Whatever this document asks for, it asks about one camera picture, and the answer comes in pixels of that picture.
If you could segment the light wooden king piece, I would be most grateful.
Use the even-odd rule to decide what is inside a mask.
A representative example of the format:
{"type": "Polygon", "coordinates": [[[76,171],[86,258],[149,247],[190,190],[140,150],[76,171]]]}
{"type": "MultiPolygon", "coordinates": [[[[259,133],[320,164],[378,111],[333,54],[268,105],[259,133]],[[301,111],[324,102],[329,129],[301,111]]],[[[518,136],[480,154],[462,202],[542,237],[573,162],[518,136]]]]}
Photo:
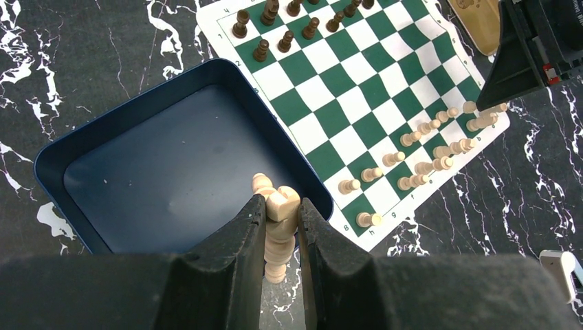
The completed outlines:
{"type": "Polygon", "coordinates": [[[420,162],[415,165],[415,172],[418,175],[429,175],[434,171],[445,171],[453,167],[453,159],[450,157],[441,157],[434,159],[432,162],[420,162]]]}

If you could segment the light wooden chess piece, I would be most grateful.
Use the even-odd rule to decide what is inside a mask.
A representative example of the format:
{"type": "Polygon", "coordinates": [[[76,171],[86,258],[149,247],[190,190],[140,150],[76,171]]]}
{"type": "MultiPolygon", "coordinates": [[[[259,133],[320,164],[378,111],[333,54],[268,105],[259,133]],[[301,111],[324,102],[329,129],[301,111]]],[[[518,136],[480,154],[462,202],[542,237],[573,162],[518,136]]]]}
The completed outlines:
{"type": "Polygon", "coordinates": [[[476,140],[473,138],[464,138],[457,142],[452,142],[447,146],[437,146],[433,149],[433,156],[436,159],[467,153],[476,146],[476,140]]]}
{"type": "Polygon", "coordinates": [[[427,175],[411,175],[410,177],[401,177],[397,181],[397,186],[400,190],[405,191],[427,184],[429,181],[430,178],[427,175]]]}
{"type": "Polygon", "coordinates": [[[263,173],[253,176],[252,192],[265,198],[265,278],[277,284],[284,280],[287,263],[296,246],[300,195],[289,186],[275,188],[271,179],[263,173]]]}
{"type": "Polygon", "coordinates": [[[476,103],[474,101],[465,101],[462,106],[464,113],[474,113],[477,110],[476,103]]]}
{"type": "Polygon", "coordinates": [[[383,156],[382,158],[382,162],[383,165],[385,165],[386,167],[391,167],[396,165],[399,162],[402,162],[405,160],[405,153],[402,151],[398,151],[396,153],[389,153],[383,156]]]}
{"type": "Polygon", "coordinates": [[[486,113],[485,115],[469,120],[466,123],[466,128],[468,131],[475,132],[488,126],[492,126],[496,124],[497,121],[498,116],[495,113],[486,113]]]}

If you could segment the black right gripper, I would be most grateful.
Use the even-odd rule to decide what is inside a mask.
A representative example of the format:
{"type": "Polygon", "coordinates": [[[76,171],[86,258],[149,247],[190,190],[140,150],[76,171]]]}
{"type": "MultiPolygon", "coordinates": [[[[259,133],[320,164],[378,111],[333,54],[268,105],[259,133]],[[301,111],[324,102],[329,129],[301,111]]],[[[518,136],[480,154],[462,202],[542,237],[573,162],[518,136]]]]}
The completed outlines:
{"type": "Polygon", "coordinates": [[[582,75],[582,2],[500,1],[499,46],[479,110],[582,75]]]}

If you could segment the light wooden pawn piece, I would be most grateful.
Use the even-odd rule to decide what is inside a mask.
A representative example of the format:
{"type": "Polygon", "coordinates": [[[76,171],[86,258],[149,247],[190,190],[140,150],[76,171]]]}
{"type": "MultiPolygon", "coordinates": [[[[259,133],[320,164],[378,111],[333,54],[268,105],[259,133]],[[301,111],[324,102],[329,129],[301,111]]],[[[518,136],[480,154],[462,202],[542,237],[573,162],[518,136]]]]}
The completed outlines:
{"type": "Polygon", "coordinates": [[[373,182],[374,180],[383,176],[383,170],[379,167],[375,168],[365,168],[361,174],[361,180],[363,182],[373,182]]]}
{"type": "Polygon", "coordinates": [[[338,184],[338,190],[341,194],[347,195],[353,191],[359,190],[361,182],[358,179],[345,179],[338,184]]]}
{"type": "Polygon", "coordinates": [[[456,107],[451,107],[446,111],[439,111],[435,115],[435,119],[440,121],[440,123],[446,123],[450,119],[455,119],[459,114],[459,110],[456,107]]]}
{"type": "Polygon", "coordinates": [[[411,133],[403,134],[400,137],[399,141],[400,141],[402,146],[409,147],[413,143],[419,141],[421,139],[421,137],[422,137],[422,134],[419,131],[413,131],[411,133]]]}
{"type": "Polygon", "coordinates": [[[429,134],[432,130],[438,129],[441,126],[441,121],[438,119],[424,122],[417,127],[418,132],[422,135],[429,134]]]}

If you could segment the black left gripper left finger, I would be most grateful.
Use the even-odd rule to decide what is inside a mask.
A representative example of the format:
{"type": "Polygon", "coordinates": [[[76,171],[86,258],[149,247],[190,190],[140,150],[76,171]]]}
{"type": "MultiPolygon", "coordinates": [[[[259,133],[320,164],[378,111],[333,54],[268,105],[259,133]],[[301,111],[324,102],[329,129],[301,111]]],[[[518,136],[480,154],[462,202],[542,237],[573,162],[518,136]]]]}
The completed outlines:
{"type": "Polygon", "coordinates": [[[1,262],[2,329],[258,329],[265,200],[183,254],[1,262]]]}

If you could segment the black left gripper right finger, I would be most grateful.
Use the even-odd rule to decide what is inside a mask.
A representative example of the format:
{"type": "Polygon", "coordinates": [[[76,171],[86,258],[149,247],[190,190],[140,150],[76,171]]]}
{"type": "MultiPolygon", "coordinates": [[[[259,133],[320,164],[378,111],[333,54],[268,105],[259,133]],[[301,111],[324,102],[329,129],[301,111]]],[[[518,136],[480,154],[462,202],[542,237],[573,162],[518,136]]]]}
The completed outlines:
{"type": "Polygon", "coordinates": [[[308,329],[577,329],[558,286],[533,258],[373,256],[299,208],[308,329]]]}

